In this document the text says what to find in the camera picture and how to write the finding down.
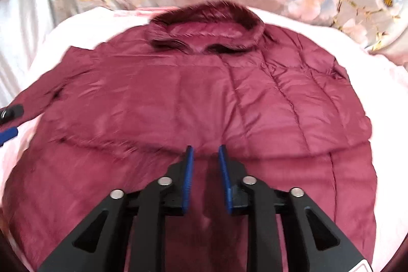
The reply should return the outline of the maroon quilted puffer jacket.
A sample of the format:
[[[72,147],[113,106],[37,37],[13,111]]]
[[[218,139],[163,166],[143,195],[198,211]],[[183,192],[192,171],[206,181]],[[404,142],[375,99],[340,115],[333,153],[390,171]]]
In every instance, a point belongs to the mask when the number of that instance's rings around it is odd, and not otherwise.
[[[114,188],[139,190],[194,148],[191,206],[167,224],[167,271],[243,271],[246,227],[223,203],[216,153],[279,190],[298,186],[372,260],[371,122],[346,70],[243,6],[163,13],[92,50],[70,47],[15,98],[39,119],[3,211],[37,268]]]

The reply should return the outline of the silver satin curtain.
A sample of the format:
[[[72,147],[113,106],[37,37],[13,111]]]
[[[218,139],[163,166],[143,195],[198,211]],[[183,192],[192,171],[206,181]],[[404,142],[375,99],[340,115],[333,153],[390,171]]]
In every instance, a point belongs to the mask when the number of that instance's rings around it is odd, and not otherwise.
[[[1,105],[23,90],[35,56],[59,21],[57,0],[1,0]]]

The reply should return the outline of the pink plush blanket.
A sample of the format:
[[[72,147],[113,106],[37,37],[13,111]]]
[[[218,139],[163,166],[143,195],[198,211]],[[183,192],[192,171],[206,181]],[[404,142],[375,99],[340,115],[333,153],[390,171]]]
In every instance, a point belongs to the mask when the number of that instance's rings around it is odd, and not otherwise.
[[[127,28],[144,25],[167,10],[166,7],[134,11],[99,7],[63,21],[43,40],[23,76],[23,88],[58,64],[69,46],[93,49],[102,41]],[[373,269],[380,271],[406,253],[402,243],[407,235],[407,206],[398,203],[396,195],[407,189],[407,71],[383,55],[369,55],[335,29],[309,25],[256,8],[252,11],[265,23],[288,28],[313,40],[334,55],[349,74],[373,126],[371,147],[378,176]]]

